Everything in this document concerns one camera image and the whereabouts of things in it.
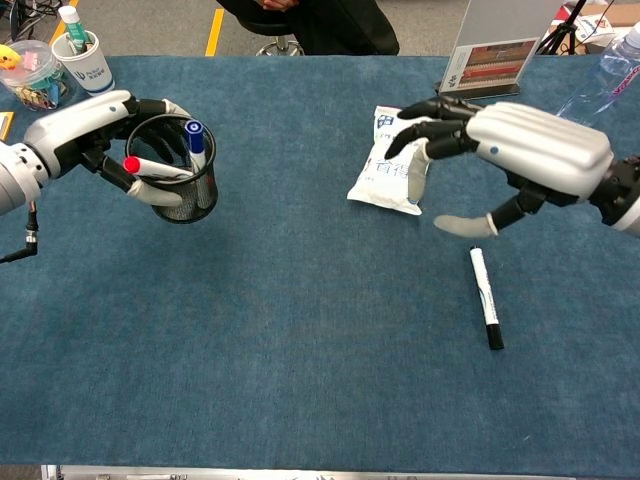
blue tablecloth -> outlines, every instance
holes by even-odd
[[[593,61],[536,58],[509,100],[555,111]],[[640,475],[637,240],[582,205],[481,242],[493,352],[471,243],[431,222],[504,175],[439,162],[420,217],[346,199],[376,105],[431,97],[445,58],[109,62],[214,131],[220,200],[179,226],[82,168],[44,190],[39,255],[0,266],[0,462]],[[604,124],[620,157],[638,95]],[[0,107],[16,142],[37,115]]]

stool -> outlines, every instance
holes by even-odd
[[[251,33],[275,37],[275,42],[262,47],[256,57],[261,55],[294,57],[304,55],[302,47],[298,42],[287,40],[286,36],[291,35],[289,25],[285,23],[254,23],[238,19],[238,23]]]

white robotic hand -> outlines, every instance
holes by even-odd
[[[178,206],[180,195],[160,190],[134,177],[105,152],[111,140],[126,139],[144,120],[162,114],[189,114],[169,100],[136,100],[128,91],[116,90],[72,105],[36,120],[22,143],[0,142],[0,216],[29,204],[27,247],[0,258],[0,263],[37,253],[35,200],[49,181],[77,165],[122,189],[128,196],[150,205]],[[146,129],[142,140],[162,158],[171,150],[187,155],[184,133],[167,122]]]
[[[463,237],[488,237],[527,213],[537,213],[544,202],[564,207],[588,201],[600,210],[603,223],[640,236],[640,162],[637,157],[616,161],[600,131],[525,105],[481,107],[447,97],[416,103],[398,116],[441,120],[403,130],[385,155],[396,156],[418,138],[429,140],[409,169],[411,201],[424,192],[424,165],[464,152],[475,152],[502,169],[508,184],[519,190],[482,217],[441,215],[434,221],[438,228]]]

yellow floor line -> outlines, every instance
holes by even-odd
[[[220,29],[222,28],[222,19],[224,18],[224,8],[216,8],[213,14],[213,23],[209,32],[209,41],[207,42],[207,50],[204,52],[205,57],[213,57],[218,48],[218,38],[220,37]]]
[[[78,5],[78,0],[69,0],[69,3],[67,5],[71,5],[72,7],[75,7],[75,6]],[[53,42],[56,41],[56,38],[58,38],[63,33],[64,33],[64,22],[61,20],[58,23],[58,27],[56,28],[56,31],[53,32],[53,36],[51,37],[51,40],[49,41],[49,45],[53,45]]]

cup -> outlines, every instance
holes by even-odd
[[[80,86],[89,95],[96,96],[113,90],[115,82],[100,49],[100,40],[88,30],[87,35],[91,46],[80,55],[74,55],[68,33],[60,35],[51,45],[51,49]]]
[[[163,114],[151,117],[138,125],[129,135],[125,145],[126,156],[136,156],[172,167],[192,170],[189,158],[189,139],[185,130],[186,123],[192,120],[184,115]],[[172,141],[166,137],[162,143],[165,157],[162,158],[151,146],[149,139],[157,136],[158,132],[171,135]],[[182,154],[171,149],[171,145],[179,142]],[[149,185],[177,193],[182,197],[182,204],[177,207],[163,207],[154,205],[153,211],[170,223],[193,223],[209,215],[218,202],[218,187],[213,172],[213,160],[216,156],[216,141],[206,126],[204,126],[204,167],[184,180],[158,180],[156,178],[141,177]]]
[[[0,81],[29,110],[55,110],[73,97],[74,83],[51,48],[38,40],[10,45],[20,55],[12,70],[0,70]]]

